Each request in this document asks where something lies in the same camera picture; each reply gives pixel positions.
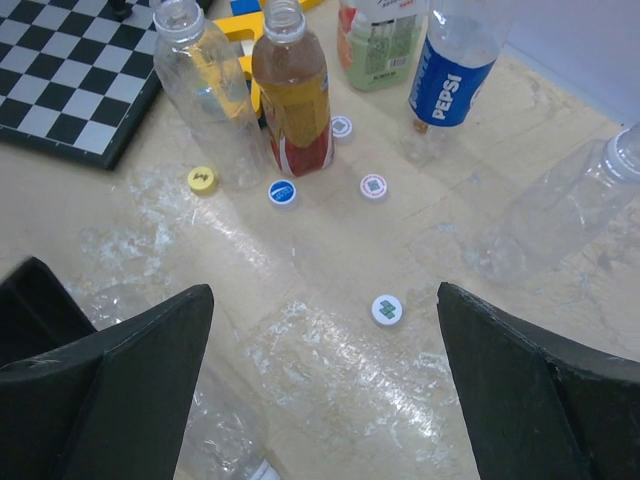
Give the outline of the white cap near tea bottle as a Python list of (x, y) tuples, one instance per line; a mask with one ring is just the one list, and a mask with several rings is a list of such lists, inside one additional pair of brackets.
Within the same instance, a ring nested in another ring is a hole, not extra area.
[(346, 145), (354, 136), (353, 123), (344, 115), (335, 115), (331, 118), (331, 131), (336, 144)]

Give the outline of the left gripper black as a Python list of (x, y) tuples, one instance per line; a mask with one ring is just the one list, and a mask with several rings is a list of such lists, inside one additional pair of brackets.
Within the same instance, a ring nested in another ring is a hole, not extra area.
[(1, 281), (1, 365), (63, 347), (96, 329), (51, 269), (36, 257)]

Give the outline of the blue white bottle cap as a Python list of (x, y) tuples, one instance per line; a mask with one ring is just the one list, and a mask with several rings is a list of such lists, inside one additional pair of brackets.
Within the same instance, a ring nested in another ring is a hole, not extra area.
[(279, 210), (294, 209), (299, 200), (295, 184), (287, 179), (274, 181), (268, 188), (268, 198), (271, 205)]

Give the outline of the clear empty bottle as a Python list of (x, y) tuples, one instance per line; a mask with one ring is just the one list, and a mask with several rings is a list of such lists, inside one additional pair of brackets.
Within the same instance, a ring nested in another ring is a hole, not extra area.
[(161, 85), (225, 186), (258, 185), (267, 164), (244, 71), (231, 42), (195, 1), (152, 1)]

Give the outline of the fruit tea bottle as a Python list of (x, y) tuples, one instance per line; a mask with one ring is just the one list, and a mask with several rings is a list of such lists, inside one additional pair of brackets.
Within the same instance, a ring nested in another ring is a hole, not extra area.
[(337, 52), (351, 87), (375, 91), (406, 80), (429, 3), (341, 1)]

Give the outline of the grey bottle cap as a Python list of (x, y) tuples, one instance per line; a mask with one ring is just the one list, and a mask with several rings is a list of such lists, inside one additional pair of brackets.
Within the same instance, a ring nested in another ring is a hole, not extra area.
[(402, 316), (402, 303), (393, 295), (380, 295), (371, 304), (371, 317), (379, 326), (394, 326), (401, 321)]

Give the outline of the yellow bottle cap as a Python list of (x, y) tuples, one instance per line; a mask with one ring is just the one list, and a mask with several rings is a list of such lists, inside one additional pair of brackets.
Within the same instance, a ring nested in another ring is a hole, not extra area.
[(218, 181), (218, 174), (206, 166), (193, 168), (187, 176), (191, 192), (201, 196), (212, 194), (217, 188)]

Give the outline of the blue label water bottle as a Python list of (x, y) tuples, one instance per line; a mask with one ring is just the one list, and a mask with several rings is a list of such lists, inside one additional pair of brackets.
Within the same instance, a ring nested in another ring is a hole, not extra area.
[(432, 161), (451, 148), (496, 63), (518, 3), (431, 1), (400, 137), (406, 158)]

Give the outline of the black chess piece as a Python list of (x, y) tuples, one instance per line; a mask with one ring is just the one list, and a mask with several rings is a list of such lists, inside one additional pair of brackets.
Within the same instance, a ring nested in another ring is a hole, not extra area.
[(126, 0), (109, 0), (108, 4), (113, 17), (117, 21), (123, 21), (132, 14), (132, 7)]

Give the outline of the clear plastic bottle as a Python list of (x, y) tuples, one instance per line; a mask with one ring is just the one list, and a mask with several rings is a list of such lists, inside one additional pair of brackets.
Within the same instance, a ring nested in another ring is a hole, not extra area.
[(106, 349), (66, 478), (280, 478), (249, 392), (228, 367), (207, 363), (209, 286), (155, 306), (109, 287), (82, 310)]
[(639, 126), (567, 155), (476, 234), (464, 258), (499, 284), (557, 264), (604, 231), (639, 195)]

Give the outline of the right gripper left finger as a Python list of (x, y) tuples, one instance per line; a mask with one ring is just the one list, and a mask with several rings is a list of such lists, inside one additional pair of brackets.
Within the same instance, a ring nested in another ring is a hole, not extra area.
[(195, 285), (2, 366), (2, 478), (173, 478), (213, 308)]

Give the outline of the black white chessboard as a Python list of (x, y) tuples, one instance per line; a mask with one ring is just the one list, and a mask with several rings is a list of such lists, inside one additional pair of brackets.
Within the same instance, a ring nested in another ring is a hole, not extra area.
[(146, 1), (1, 4), (1, 140), (112, 170), (160, 89)]

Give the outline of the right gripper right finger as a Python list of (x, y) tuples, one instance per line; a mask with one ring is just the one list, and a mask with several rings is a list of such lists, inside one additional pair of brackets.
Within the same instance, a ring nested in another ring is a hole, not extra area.
[(639, 364), (442, 283), (438, 319), (483, 479), (636, 479)]

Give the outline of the dark blue block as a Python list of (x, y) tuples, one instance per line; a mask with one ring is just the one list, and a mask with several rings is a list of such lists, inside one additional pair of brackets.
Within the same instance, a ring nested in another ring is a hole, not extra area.
[(259, 0), (231, 0), (230, 6), (234, 16), (256, 13), (261, 10)]

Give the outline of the amber tea bottle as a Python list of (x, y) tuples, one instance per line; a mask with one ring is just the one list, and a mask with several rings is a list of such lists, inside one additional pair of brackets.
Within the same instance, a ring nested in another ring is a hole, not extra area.
[(326, 58), (298, 1), (268, 1), (252, 74), (278, 168), (301, 177), (334, 157)]

